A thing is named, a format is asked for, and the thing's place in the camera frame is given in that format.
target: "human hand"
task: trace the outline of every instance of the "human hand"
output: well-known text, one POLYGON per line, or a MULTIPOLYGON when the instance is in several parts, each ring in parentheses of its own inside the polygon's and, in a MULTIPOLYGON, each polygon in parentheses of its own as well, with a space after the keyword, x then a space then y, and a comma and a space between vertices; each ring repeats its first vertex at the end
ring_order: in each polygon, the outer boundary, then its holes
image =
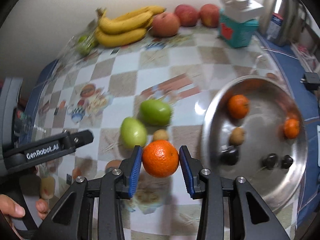
MULTIPOLYGON (((38 210, 38 216, 41 219, 45 219, 49 211, 48 203, 43 199, 39 199, 36 202, 36 208, 38 210)), ((17 204, 13 199, 9 198, 8 196, 0 195, 0 210, 5 216, 12 230, 17 234, 17 236, 21 240, 23 240, 23 238, 19 236, 19 234, 17 233, 17 230, 14 227, 14 224, 12 223, 11 217, 14 217, 14 218, 24 217, 24 215, 26 214, 24 208, 19 204, 17 204)))

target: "metal basin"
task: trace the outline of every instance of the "metal basin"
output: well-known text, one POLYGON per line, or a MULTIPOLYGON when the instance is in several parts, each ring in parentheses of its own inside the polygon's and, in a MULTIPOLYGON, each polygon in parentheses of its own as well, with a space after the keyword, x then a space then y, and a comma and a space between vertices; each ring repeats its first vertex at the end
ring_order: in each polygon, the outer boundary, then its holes
POLYGON ((301 114, 293 99, 276 83, 259 76, 244 76, 224 86, 212 100, 202 130, 201 155, 204 164, 221 177, 244 176, 272 211, 283 206, 297 189, 307 162, 308 146, 301 114), (227 111, 229 98, 244 94, 250 100, 250 111, 242 120, 232 119, 227 111), (300 120, 296 139, 284 137, 287 115, 300 120), (233 165, 220 161, 223 146, 228 145, 231 131, 241 126, 245 141, 239 146, 239 160, 233 165), (262 168, 262 159, 277 154, 279 162, 273 170, 262 168), (289 169, 281 168, 285 155, 293 158, 289 169))

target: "banana bunch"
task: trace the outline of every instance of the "banana bunch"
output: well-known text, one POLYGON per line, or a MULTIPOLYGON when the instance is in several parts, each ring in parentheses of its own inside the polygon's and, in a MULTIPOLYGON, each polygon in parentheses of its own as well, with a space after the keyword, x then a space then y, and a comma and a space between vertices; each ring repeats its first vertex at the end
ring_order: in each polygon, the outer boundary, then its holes
POLYGON ((95 37, 106 47, 119 47, 139 41, 150 28, 153 15, 164 11, 164 7, 152 5, 109 19, 106 17, 106 10, 98 9, 99 20, 94 33, 95 37))

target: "mandarin orange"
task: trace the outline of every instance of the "mandarin orange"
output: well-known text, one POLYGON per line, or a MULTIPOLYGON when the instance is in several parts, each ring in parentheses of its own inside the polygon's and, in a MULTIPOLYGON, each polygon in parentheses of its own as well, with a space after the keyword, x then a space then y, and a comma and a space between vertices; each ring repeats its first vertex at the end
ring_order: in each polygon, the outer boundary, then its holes
POLYGON ((244 118, 249 112, 249 100, 244 95, 232 96, 228 101, 228 111, 235 119, 244 118))
POLYGON ((291 118, 284 122, 284 135, 288 139, 294 139, 300 132, 300 124, 297 119, 291 118))
POLYGON ((153 141, 143 149, 142 164, 151 176, 168 177, 174 174, 179 166, 178 151, 166 140, 153 141))

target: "screw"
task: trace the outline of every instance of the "screw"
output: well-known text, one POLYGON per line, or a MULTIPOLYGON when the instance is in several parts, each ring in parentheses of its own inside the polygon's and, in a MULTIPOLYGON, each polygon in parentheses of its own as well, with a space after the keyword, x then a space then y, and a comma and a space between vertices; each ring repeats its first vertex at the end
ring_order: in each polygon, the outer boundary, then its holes
POLYGON ((114 170, 112 170, 112 174, 113 175, 120 175, 121 174, 121 169, 114 169, 114 170))
POLYGON ((209 175, 209 174, 211 173, 211 171, 210 171, 209 169, 202 169, 202 170, 201 170, 201 173, 202 173, 203 175, 209 175))
POLYGON ((77 182, 77 183, 82 183, 82 182, 84 182, 84 176, 78 176, 78 177, 76 177, 76 182, 77 182))
POLYGON ((239 177, 237 177, 237 181, 239 183, 245 183, 247 180, 245 179, 245 177, 239 176, 239 177))

